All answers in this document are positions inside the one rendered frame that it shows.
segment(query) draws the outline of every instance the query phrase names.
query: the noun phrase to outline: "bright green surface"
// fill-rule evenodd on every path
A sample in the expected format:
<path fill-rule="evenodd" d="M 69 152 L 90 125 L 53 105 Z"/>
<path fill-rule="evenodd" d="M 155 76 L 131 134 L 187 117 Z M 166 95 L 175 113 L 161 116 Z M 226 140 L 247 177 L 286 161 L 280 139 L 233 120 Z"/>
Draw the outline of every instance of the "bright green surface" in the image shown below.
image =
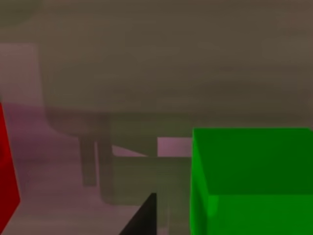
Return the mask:
<path fill-rule="evenodd" d="M 313 132 L 195 129 L 193 235 L 313 233 Z"/>

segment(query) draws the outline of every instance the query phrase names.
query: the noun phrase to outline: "red object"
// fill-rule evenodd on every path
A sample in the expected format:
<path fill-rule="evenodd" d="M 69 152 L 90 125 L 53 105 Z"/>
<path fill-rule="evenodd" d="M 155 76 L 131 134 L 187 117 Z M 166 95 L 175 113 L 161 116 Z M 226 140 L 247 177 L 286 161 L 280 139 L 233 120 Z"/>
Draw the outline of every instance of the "red object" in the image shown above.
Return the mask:
<path fill-rule="evenodd" d="M 0 234 L 20 203 L 10 143 L 0 103 Z"/>

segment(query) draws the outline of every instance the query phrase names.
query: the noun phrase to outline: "black object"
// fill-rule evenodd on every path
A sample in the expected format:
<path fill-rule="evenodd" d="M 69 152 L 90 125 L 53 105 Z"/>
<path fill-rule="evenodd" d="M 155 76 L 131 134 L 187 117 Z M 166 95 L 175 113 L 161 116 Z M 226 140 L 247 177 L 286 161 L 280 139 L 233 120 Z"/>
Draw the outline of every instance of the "black object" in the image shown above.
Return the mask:
<path fill-rule="evenodd" d="M 151 193 L 119 235 L 157 235 L 157 194 Z"/>

